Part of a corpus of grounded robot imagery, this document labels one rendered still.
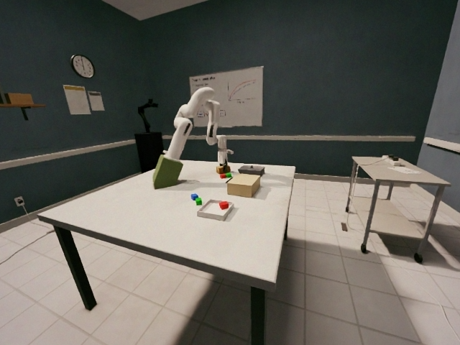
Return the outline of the light wooden cabinet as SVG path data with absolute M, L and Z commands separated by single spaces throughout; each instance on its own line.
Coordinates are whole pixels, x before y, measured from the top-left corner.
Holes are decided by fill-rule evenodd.
M 260 187 L 260 175 L 237 174 L 226 181 L 227 194 L 252 197 Z

